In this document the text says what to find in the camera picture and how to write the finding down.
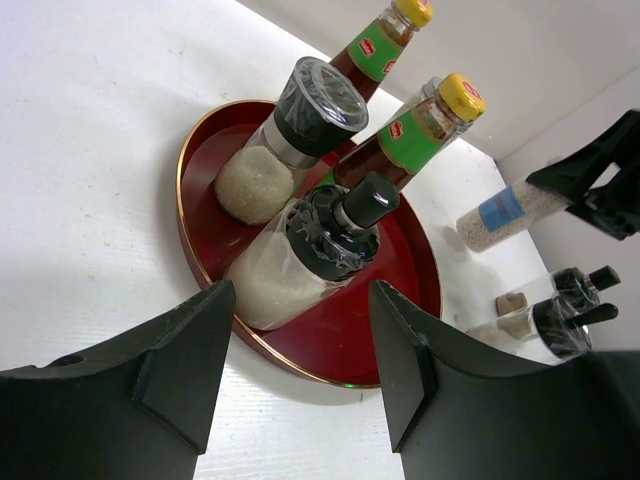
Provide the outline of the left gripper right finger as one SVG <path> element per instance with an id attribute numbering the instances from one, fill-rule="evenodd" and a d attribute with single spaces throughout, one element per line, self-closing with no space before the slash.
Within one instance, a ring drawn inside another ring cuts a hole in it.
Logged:
<path id="1" fill-rule="evenodd" d="M 635 479 L 639 355 L 510 355 L 384 281 L 369 312 L 392 450 L 408 479 Z"/>

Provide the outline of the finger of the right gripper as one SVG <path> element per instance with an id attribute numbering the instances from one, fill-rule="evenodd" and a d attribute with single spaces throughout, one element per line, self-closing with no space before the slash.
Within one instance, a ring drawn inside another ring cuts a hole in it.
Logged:
<path id="1" fill-rule="evenodd" d="M 527 182 L 569 203 L 566 211 L 622 241 L 639 232 L 639 111 Z"/>

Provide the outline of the clear lid sugar jar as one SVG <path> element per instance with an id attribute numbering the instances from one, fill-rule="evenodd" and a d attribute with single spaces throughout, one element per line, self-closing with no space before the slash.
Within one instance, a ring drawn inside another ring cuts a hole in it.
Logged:
<path id="1" fill-rule="evenodd" d="M 366 101 L 346 76 L 300 58 L 273 111 L 217 174 L 218 203 L 246 225 L 267 223 L 322 157 L 368 123 Z"/>

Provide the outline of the silver lid bead jar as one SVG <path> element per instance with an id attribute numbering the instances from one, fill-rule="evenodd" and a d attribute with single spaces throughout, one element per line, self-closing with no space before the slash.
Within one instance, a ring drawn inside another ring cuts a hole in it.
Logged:
<path id="1" fill-rule="evenodd" d="M 519 180 L 461 216 L 456 232 L 467 248 L 481 253 L 569 206 L 564 197 Z"/>

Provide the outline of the sauce bottle yellow cap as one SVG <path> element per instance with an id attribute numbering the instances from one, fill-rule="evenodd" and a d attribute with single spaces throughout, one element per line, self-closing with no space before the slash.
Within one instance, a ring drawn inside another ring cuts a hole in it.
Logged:
<path id="1" fill-rule="evenodd" d="M 414 34 L 433 18 L 427 0 L 393 0 L 330 62 L 368 102 L 391 72 Z"/>
<path id="2" fill-rule="evenodd" d="M 473 83 L 451 73 L 350 150 L 319 183 L 353 188 L 367 173 L 377 172 L 401 190 L 485 111 L 484 98 Z"/>

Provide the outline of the black pump sugar jar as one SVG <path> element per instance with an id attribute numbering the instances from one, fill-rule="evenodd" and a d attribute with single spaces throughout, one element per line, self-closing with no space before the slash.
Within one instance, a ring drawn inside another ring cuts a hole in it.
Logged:
<path id="1" fill-rule="evenodd" d="M 235 315 L 276 330 L 348 285 L 379 251 L 378 222 L 399 205 L 398 190 L 377 172 L 351 189 L 324 183 L 289 202 L 225 271 Z"/>

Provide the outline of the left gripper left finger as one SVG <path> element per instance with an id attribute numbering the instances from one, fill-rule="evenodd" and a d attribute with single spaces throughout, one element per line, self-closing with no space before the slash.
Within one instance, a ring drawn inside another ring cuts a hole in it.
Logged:
<path id="1" fill-rule="evenodd" d="M 206 452 L 235 291 L 177 307 L 47 366 L 1 374 L 5 479 L 190 479 Z"/>

